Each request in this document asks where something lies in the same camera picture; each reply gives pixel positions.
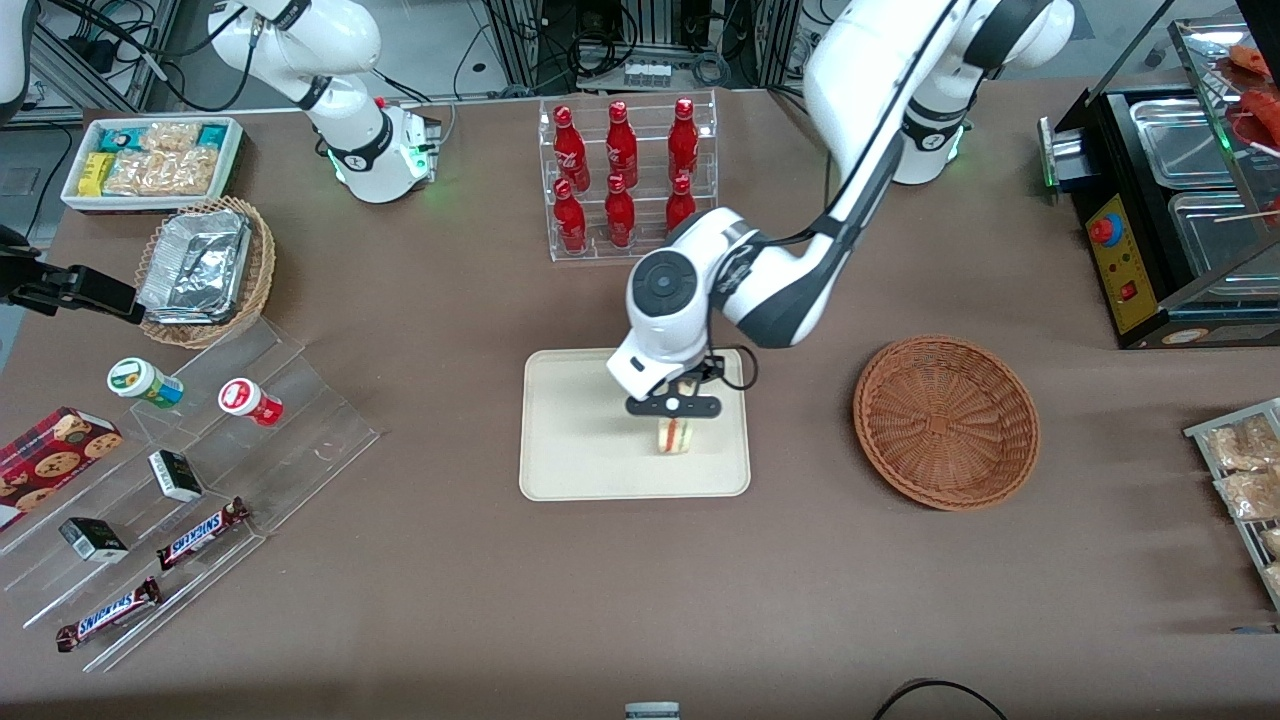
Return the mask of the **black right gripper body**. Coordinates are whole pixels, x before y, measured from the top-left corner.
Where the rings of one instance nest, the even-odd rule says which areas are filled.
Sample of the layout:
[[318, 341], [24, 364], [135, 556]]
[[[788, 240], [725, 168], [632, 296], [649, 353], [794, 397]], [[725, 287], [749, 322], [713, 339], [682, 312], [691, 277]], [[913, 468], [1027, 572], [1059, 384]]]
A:
[[19, 232], [1, 225], [1, 304], [19, 307], [46, 307], [47, 301], [28, 296], [41, 290], [45, 279], [38, 251]]

